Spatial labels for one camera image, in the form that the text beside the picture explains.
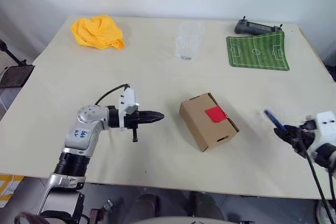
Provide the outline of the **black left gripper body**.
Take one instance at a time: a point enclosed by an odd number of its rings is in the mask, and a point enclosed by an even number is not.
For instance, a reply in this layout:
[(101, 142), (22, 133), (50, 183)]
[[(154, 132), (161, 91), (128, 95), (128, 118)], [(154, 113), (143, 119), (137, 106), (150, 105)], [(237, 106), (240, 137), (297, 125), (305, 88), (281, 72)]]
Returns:
[(134, 143), (138, 142), (138, 134), (137, 134), (138, 124), (139, 124), (138, 111), (135, 111), (132, 114), (126, 114), (124, 116), (124, 128), (132, 130), (133, 134), (132, 142)]

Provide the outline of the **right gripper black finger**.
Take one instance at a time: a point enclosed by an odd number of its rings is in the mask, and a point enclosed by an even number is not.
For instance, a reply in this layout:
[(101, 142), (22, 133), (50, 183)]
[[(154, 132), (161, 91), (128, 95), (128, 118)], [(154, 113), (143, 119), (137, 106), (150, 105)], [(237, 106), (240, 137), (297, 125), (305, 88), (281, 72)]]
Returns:
[(284, 134), (282, 132), (282, 129), (276, 127), (274, 128), (274, 133), (280, 138), (282, 139), (284, 142), (290, 144), (290, 145), (294, 145), (295, 144), (295, 139), (296, 139), (296, 134)]
[(284, 134), (297, 134), (298, 130), (300, 128), (297, 126), (292, 126), (292, 125), (284, 125), (282, 128), (282, 132)]

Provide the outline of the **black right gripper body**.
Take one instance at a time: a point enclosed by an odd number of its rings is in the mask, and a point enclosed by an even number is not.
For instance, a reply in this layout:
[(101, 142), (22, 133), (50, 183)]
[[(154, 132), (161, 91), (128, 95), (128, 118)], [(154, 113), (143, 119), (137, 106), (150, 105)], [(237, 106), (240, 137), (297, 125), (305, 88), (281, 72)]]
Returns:
[(305, 121), (304, 124), (300, 125), (297, 129), (294, 130), (294, 141), (295, 141), (295, 151), (298, 154), (303, 154), (303, 147), (300, 142), (308, 149), (314, 139), (315, 133), (314, 130), (317, 129), (315, 120)]

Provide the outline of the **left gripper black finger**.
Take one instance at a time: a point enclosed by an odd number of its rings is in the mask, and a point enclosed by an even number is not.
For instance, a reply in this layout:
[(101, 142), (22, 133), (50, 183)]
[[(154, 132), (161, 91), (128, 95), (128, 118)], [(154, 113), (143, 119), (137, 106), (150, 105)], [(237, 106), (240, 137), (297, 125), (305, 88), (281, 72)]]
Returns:
[(164, 119), (163, 116), (144, 116), (139, 117), (138, 124), (150, 124)]
[(156, 111), (138, 111), (141, 118), (163, 118), (164, 114)]

